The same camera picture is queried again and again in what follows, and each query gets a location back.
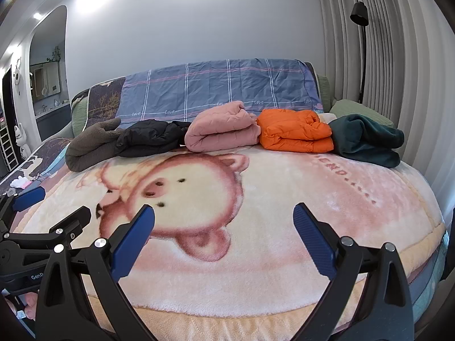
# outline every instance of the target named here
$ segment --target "bear face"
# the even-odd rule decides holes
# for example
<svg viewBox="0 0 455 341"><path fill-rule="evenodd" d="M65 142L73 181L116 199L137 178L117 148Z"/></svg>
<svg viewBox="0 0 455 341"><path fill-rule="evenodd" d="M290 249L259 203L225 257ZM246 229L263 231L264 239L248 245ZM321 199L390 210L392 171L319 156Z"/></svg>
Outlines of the bear face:
<svg viewBox="0 0 455 341"><path fill-rule="evenodd" d="M126 172L123 185L117 187L110 182L114 178L109 166L103 167L101 181L109 190L96 209L101 218L100 235L109 237L147 204L155 211L152 237L175 239L197 259L219 260L229 249L225 226L242 205L239 174L248 164L245 155L185 153L150 165L141 173Z"/></svg>

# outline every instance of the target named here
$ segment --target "orange puffer jacket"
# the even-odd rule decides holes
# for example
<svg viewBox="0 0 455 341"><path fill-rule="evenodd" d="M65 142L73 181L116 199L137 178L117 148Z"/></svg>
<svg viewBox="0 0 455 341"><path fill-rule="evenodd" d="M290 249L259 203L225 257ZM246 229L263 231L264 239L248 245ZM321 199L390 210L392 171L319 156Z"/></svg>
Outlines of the orange puffer jacket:
<svg viewBox="0 0 455 341"><path fill-rule="evenodd" d="M325 153L334 149L328 124L311 110L265 109L257 118L259 142L269 150Z"/></svg>

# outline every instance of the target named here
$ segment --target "white figurine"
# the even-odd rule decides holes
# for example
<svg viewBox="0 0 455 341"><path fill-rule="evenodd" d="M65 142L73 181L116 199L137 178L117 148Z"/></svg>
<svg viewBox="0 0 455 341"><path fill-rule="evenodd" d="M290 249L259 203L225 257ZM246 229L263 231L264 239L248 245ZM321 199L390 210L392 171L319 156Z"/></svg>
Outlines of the white figurine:
<svg viewBox="0 0 455 341"><path fill-rule="evenodd" d="M27 133L22 127L22 123L19 123L19 127L17 125L14 126L14 132L16 133L16 144L20 147L22 159L26 160L31 155L31 151L27 144Z"/></svg>

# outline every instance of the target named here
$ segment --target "hanging plant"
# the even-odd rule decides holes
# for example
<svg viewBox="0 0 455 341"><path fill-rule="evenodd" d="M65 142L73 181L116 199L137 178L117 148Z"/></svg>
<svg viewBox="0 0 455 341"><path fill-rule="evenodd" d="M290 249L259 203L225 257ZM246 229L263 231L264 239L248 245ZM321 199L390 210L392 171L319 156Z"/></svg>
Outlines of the hanging plant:
<svg viewBox="0 0 455 341"><path fill-rule="evenodd" d="M52 62L52 61L60 61L60 47L56 46L54 48L54 51L52 51L52 59L51 58L46 58L47 61Z"/></svg>

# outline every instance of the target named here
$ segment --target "silver screw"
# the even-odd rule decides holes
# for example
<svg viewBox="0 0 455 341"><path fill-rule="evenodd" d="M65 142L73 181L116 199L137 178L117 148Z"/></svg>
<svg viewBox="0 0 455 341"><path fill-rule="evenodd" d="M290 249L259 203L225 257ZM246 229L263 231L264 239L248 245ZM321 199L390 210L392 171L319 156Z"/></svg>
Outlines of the silver screw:
<svg viewBox="0 0 455 341"><path fill-rule="evenodd" d="M65 247L62 244L58 244L54 247L54 251L58 254L59 252L62 252L65 249Z"/></svg>
<svg viewBox="0 0 455 341"><path fill-rule="evenodd" d="M104 245L106 245L107 241L105 238L99 238L97 240L95 240L95 246L96 247L103 247Z"/></svg>
<svg viewBox="0 0 455 341"><path fill-rule="evenodd" d="M352 238L350 238L349 236L343 236L343 237L341 237L341 243L344 246L352 246L352 245L354 245L354 240Z"/></svg>
<svg viewBox="0 0 455 341"><path fill-rule="evenodd" d="M385 249L389 252L394 252L395 251L395 245L390 243L390 242L386 242L385 243Z"/></svg>

